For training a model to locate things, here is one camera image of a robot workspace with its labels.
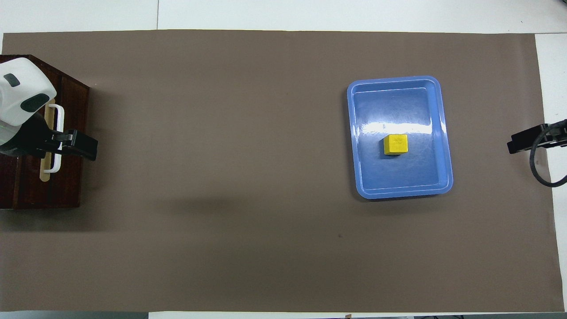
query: blue tray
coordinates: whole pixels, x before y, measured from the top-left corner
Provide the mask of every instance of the blue tray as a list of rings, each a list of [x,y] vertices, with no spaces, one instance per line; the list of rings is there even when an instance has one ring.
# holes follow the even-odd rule
[[[354,176],[362,197],[435,195],[451,189],[451,156],[437,79],[355,81],[346,95]],[[408,152],[385,155],[383,139],[389,134],[407,134]]]

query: yellow cube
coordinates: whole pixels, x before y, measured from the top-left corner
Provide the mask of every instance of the yellow cube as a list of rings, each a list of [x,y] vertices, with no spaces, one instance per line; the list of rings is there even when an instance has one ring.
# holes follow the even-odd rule
[[[384,154],[400,155],[408,152],[408,135],[390,134],[384,138]]]

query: wooden cabinet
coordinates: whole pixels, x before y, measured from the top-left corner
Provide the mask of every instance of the wooden cabinet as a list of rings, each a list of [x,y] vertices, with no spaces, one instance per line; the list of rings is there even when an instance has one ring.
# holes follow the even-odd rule
[[[18,57],[28,58],[37,65],[57,90],[55,102],[65,109],[65,129],[84,132],[88,86],[31,55],[0,55],[0,62]],[[42,182],[39,158],[0,154],[0,208],[78,207],[82,164],[81,157],[63,156],[59,172],[51,174],[49,181]]]

